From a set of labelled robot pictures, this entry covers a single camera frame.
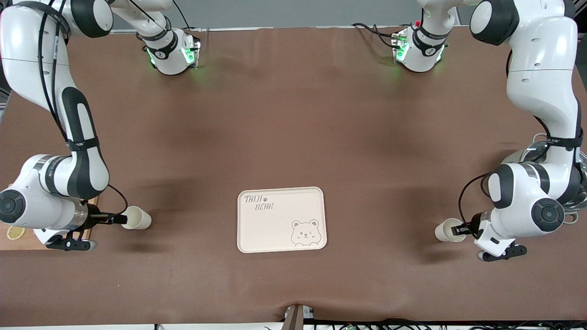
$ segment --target white rectangular tray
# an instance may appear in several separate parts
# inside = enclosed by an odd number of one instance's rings
[[[318,250],[326,245],[318,187],[245,190],[238,196],[237,246],[243,253]]]

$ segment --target white paper cup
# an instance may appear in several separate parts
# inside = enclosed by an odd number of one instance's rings
[[[442,242],[458,243],[465,239],[466,235],[454,235],[452,228],[463,224],[459,219],[450,218],[444,220],[443,223],[439,224],[434,230],[434,235]]]
[[[129,206],[122,215],[128,218],[127,223],[122,225],[126,229],[141,230],[151,225],[151,216],[138,206]]]

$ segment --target brown tabletop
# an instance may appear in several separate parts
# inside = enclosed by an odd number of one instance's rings
[[[201,37],[201,67],[178,76],[133,35],[72,40],[111,183],[153,224],[97,227],[92,252],[1,252],[0,325],[274,321],[294,303],[347,320],[587,318],[587,214],[506,262],[434,238],[469,179],[542,132],[506,97],[508,47],[455,28],[416,74],[364,30]],[[17,96],[0,141],[2,187],[28,157],[67,153],[49,113]],[[238,251],[241,191],[305,186],[324,191],[324,249]],[[468,216],[490,207],[473,187]]]

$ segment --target bear drawing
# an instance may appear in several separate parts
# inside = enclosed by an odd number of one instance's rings
[[[301,223],[296,220],[292,223],[292,227],[292,242],[295,246],[301,245],[307,247],[312,244],[318,246],[318,242],[322,239],[320,231],[318,231],[318,221],[316,219],[312,219],[308,223]]]

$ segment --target lemon slice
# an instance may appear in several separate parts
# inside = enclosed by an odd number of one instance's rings
[[[11,241],[16,241],[17,239],[21,238],[25,234],[25,229],[15,226],[8,227],[8,231],[6,232],[6,236]]]

